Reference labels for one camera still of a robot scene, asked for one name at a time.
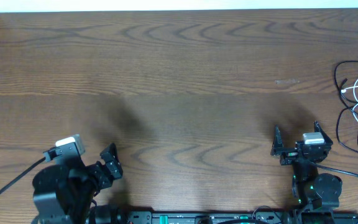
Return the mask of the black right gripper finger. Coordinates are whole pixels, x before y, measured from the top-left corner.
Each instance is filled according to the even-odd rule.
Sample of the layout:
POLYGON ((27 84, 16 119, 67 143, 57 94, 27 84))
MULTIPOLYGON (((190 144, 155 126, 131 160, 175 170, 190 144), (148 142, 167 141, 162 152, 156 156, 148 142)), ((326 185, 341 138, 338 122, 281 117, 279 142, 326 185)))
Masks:
POLYGON ((278 126, 274 127, 274 139, 270 151, 271 156, 279 156, 284 150, 282 135, 278 126))
POLYGON ((323 129, 322 129, 321 125, 319 124, 319 122, 314 121, 313 126, 314 126, 314 131, 315 132, 319 132, 319 133, 322 134, 325 144, 332 146, 333 145, 332 139, 323 131, 323 129))

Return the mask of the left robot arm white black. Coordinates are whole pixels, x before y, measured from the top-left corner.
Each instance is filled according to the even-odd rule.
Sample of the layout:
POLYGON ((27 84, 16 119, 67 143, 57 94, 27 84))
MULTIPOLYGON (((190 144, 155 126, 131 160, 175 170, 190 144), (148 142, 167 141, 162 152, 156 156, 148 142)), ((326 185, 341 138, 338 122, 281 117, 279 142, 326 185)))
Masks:
POLYGON ((33 201, 39 223, 334 223, 333 209, 339 205, 342 181, 319 173, 317 165, 303 155, 293 162, 293 193, 300 206, 278 210, 261 206, 253 212, 155 212, 98 205, 94 198, 121 179, 123 169, 115 144, 100 156, 101 161, 85 165, 83 145, 77 141, 58 143, 44 152, 54 165, 42 169, 33 179, 33 201))

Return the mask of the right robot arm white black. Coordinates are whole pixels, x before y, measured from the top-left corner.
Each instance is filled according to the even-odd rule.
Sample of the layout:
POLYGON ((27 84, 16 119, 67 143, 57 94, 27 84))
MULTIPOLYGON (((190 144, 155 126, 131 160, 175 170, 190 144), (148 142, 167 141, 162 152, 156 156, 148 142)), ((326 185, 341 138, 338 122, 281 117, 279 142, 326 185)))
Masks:
POLYGON ((292 166, 292 192, 299 203, 298 208, 287 212, 261 206, 250 213, 121 213, 103 206, 91 209, 87 223, 334 223, 337 217, 333 210, 339 206, 342 180, 336 175, 319 173, 317 168, 327 158, 332 145, 318 122, 314 123, 314 131, 304 133, 294 147, 285 147, 280 130, 274 129, 271 155, 279 156, 281 165, 292 166))

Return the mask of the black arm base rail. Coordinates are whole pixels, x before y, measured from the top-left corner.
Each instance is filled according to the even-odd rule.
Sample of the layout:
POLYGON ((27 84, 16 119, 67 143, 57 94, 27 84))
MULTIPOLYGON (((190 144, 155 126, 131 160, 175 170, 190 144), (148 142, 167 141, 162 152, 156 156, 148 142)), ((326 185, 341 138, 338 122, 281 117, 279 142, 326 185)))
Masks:
POLYGON ((358 213, 274 210, 260 206, 245 212, 161 212, 152 208, 98 205, 90 210, 86 223, 199 224, 199 223, 358 223, 358 213))

